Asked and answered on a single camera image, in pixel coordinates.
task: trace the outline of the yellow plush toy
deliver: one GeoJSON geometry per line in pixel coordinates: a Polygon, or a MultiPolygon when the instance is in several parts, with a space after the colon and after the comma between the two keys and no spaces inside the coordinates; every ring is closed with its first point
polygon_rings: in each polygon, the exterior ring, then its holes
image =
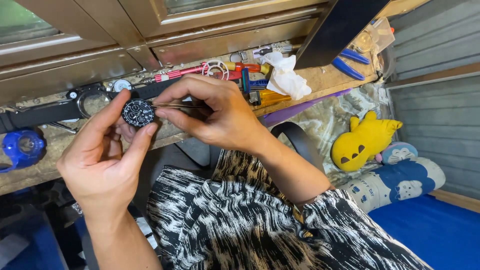
{"type": "Polygon", "coordinates": [[[393,133],[402,125],[396,120],[377,120],[374,111],[369,111],[361,123],[358,117],[352,116],[350,132],[343,133],[333,143],[333,162],[346,172],[360,169],[367,160],[373,160],[375,155],[387,148],[393,133]]]}

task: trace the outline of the forearm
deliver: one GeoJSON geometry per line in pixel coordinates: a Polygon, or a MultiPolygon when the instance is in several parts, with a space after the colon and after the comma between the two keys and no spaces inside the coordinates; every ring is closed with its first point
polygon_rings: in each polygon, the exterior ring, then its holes
{"type": "Polygon", "coordinates": [[[155,251],[127,211],[115,221],[99,222],[88,217],[85,221],[101,270],[162,269],[155,251]]]}
{"type": "Polygon", "coordinates": [[[309,203],[332,185],[327,177],[270,133],[253,151],[278,189],[297,206],[309,203]]]}

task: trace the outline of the tweezers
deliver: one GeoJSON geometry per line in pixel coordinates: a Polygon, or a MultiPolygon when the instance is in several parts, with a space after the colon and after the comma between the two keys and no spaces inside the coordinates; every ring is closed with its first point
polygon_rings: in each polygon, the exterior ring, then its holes
{"type": "Polygon", "coordinates": [[[201,109],[205,108],[205,106],[194,106],[194,105],[186,105],[186,104],[170,104],[170,103],[160,103],[160,102],[152,102],[152,107],[155,108],[173,108],[173,109],[201,109]]]}

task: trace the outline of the hand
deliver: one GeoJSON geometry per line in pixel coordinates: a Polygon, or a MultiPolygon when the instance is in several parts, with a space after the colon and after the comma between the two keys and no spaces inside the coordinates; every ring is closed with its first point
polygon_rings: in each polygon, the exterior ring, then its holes
{"type": "Polygon", "coordinates": [[[133,135],[131,126],[120,117],[129,99],[130,92],[123,89],[90,118],[57,161],[57,169],[87,221],[107,225],[123,218],[135,195],[140,166],[158,125],[148,124],[133,135]],[[132,143],[123,156],[121,135],[132,143]]]}
{"type": "Polygon", "coordinates": [[[155,102],[171,103],[186,95],[204,100],[212,108],[213,113],[205,122],[176,109],[158,108],[156,115],[206,144],[251,154],[259,140],[269,134],[234,82],[187,74],[160,94],[155,102]]]}

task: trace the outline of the workbench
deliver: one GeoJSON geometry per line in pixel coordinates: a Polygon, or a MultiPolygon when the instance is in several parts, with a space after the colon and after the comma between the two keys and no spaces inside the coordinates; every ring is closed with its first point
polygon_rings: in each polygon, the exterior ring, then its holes
{"type": "MultiPolygon", "coordinates": [[[[252,50],[247,51],[249,54],[249,61],[246,62],[258,62],[258,59],[253,60],[252,50]]],[[[221,59],[222,61],[229,61],[230,55],[224,55],[217,57],[216,59],[221,59]]],[[[297,70],[296,73],[307,80],[308,86],[312,88],[312,93],[304,96],[300,100],[291,100],[283,101],[278,104],[271,106],[252,106],[256,116],[262,116],[268,113],[272,113],[277,110],[281,110],[296,104],[300,104],[305,101],[313,100],[316,98],[321,98],[338,91],[342,91],[348,88],[358,87],[368,82],[376,81],[379,77],[377,71],[379,70],[378,59],[376,55],[369,53],[366,55],[368,58],[372,59],[372,64],[363,65],[350,60],[345,60],[347,64],[352,66],[354,69],[359,71],[361,74],[365,75],[364,81],[358,81],[352,79],[345,74],[341,73],[332,65],[325,67],[311,68],[305,70],[297,70]]],[[[183,69],[191,66],[198,65],[199,62],[186,64],[183,67],[175,67],[175,69],[183,69]]],[[[130,77],[125,77],[131,83],[136,83],[140,80],[140,75],[135,74],[130,77]]],[[[252,80],[262,79],[264,76],[262,74],[251,74],[252,80]]],[[[45,98],[39,98],[40,102],[47,102],[52,99],[58,99],[58,96],[50,96],[45,98]]],[[[17,103],[18,106],[32,106],[34,105],[32,101],[17,103]]],[[[163,147],[169,144],[179,142],[181,140],[190,138],[191,136],[182,132],[169,121],[164,119],[158,119],[158,124],[160,126],[158,132],[155,136],[155,141],[152,142],[151,149],[163,147]]],[[[85,120],[79,120],[75,123],[66,123],[70,127],[81,127],[85,123],[85,120]]],[[[21,169],[14,170],[8,173],[3,173],[0,175],[0,195],[10,193],[13,191],[20,190],[22,188],[34,186],[39,183],[46,181],[54,180],[60,177],[59,172],[56,169],[55,163],[58,158],[61,156],[63,150],[68,146],[68,144],[73,140],[74,135],[62,129],[54,127],[41,127],[40,130],[43,132],[43,137],[47,142],[47,151],[45,156],[38,162],[38,164],[21,169]]],[[[128,148],[128,144],[124,142],[124,149],[128,148]]],[[[0,153],[0,163],[9,163],[8,157],[4,155],[3,152],[0,153]]]]}

